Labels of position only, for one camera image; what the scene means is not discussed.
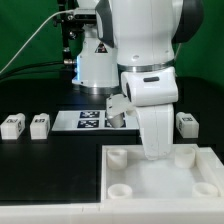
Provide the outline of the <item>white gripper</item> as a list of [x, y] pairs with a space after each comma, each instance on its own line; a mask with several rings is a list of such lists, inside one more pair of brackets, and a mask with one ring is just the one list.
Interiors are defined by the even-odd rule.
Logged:
[[135, 116], [145, 156], [148, 160], [165, 158], [173, 145], [174, 109], [172, 104], [134, 106], [122, 94], [106, 99], [107, 119], [114, 128], [123, 125], [123, 113]]

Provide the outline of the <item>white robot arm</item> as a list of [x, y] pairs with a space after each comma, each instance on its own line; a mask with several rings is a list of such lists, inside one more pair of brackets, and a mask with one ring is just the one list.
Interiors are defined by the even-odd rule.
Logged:
[[108, 93], [107, 119], [137, 118], [145, 156], [170, 153], [178, 101], [172, 45], [189, 41], [204, 17], [202, 0], [77, 0], [74, 20], [84, 25], [75, 87]]

